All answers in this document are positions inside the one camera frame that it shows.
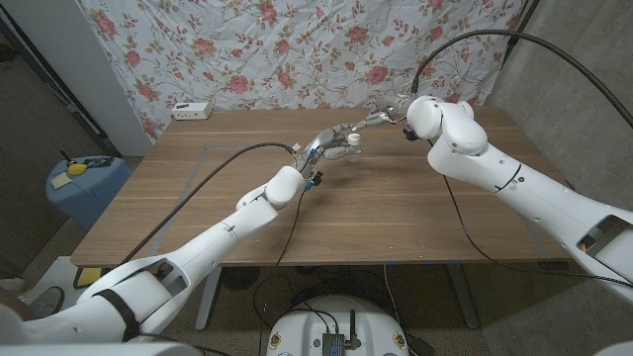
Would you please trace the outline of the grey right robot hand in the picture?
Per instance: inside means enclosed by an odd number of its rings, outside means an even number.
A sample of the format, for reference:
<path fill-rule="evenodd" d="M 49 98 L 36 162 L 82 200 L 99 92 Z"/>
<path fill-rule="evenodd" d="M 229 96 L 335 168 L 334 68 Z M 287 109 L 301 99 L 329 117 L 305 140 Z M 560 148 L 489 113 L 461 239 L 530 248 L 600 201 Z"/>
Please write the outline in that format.
<path fill-rule="evenodd" d="M 415 96 L 402 94 L 377 97 L 370 113 L 351 129 L 354 132 L 360 132 L 368 127 L 395 124 L 407 116 L 408 107 L 415 99 Z"/>

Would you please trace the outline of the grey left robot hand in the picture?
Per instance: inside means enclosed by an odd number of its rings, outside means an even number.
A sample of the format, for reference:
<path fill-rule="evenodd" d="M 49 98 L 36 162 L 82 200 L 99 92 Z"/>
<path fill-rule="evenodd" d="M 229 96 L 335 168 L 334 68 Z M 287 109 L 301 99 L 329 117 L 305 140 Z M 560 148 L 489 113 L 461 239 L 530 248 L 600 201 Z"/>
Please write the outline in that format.
<path fill-rule="evenodd" d="M 343 123 L 320 132 L 299 154 L 295 168 L 304 173 L 313 169 L 321 158 L 337 160 L 347 155 L 360 154 L 360 135 L 352 133 L 352 137 L 349 137 L 346 134 L 347 131 L 351 131 L 352 126 L 352 124 Z"/>

